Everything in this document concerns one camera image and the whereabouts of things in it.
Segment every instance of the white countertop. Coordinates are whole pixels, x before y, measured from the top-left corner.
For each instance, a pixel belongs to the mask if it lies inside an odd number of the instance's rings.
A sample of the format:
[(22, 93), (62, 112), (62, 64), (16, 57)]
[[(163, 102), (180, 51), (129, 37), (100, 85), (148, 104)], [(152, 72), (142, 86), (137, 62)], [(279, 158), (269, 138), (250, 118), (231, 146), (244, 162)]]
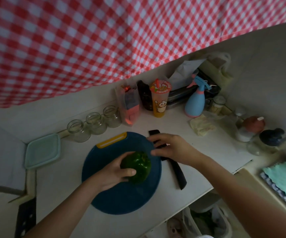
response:
[[(37, 222), (58, 206), (78, 185), (84, 160), (91, 148), (122, 132), (132, 131), (148, 136), (148, 131), (181, 135), (199, 151), (212, 157), (228, 171), (236, 170), (252, 160), (243, 144), (230, 138), (221, 128), (204, 137), (197, 136), (189, 126), (183, 106), (167, 110), (161, 119), (143, 111), (133, 127), (121, 125), (108, 128), (85, 143), (62, 139), (61, 159), (37, 170)], [(108, 215), (90, 206), (71, 237), (136, 238), (148, 232), (212, 189), (211, 184), (195, 169), (180, 164), (187, 185), (180, 190), (168, 161), (162, 161), (162, 175), (153, 197), (140, 209), (125, 215)]]

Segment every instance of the blue cutting board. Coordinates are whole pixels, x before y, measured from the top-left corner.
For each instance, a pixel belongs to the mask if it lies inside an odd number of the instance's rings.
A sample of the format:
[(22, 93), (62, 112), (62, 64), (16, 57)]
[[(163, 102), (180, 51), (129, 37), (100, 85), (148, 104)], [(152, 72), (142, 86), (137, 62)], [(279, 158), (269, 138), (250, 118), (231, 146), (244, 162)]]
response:
[(128, 151), (143, 151), (151, 160), (151, 172), (141, 184), (121, 182), (99, 193), (92, 201), (98, 210), (112, 215), (122, 215), (141, 208), (155, 193), (160, 182), (162, 165), (159, 156), (151, 156), (153, 143), (138, 133), (125, 132), (97, 144), (85, 159), (82, 182), (101, 170), (112, 160)]

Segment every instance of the checkered curtain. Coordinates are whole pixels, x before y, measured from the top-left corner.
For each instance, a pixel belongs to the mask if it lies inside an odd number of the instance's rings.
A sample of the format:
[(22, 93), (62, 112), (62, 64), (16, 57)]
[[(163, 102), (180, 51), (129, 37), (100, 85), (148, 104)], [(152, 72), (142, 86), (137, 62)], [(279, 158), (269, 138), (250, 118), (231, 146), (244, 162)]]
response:
[(286, 22), (286, 0), (0, 0), (0, 108), (77, 92)]

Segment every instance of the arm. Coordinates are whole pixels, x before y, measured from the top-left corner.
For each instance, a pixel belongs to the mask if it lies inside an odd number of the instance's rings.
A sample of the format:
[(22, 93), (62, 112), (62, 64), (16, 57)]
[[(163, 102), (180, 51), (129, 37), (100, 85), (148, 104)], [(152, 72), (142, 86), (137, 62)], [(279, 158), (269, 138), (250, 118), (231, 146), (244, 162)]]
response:
[(89, 177), (25, 237), (68, 238), (98, 193), (127, 181), (124, 177), (135, 175), (134, 169), (120, 168), (122, 159), (131, 153), (124, 153)]
[(230, 172), (210, 157), (193, 148), (180, 136), (158, 134), (148, 137), (148, 140), (159, 140), (155, 147), (170, 144), (152, 150), (152, 155), (169, 157), (197, 169), (219, 193), (252, 238), (286, 238), (286, 212), (239, 185)]

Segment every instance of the empty glass jar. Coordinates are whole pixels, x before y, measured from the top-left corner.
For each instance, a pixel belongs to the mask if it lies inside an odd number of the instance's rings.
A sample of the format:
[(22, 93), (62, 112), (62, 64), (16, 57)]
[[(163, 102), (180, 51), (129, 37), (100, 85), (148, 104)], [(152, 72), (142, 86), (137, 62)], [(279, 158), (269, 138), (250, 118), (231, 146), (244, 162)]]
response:
[(72, 139), (78, 143), (87, 141), (91, 136), (88, 127), (79, 119), (72, 120), (67, 125), (67, 131)]
[(105, 117), (105, 122), (110, 128), (119, 127), (122, 123), (120, 113), (113, 105), (105, 107), (103, 110), (103, 115)]
[(86, 122), (94, 135), (100, 135), (106, 131), (106, 123), (101, 114), (97, 112), (88, 114)]

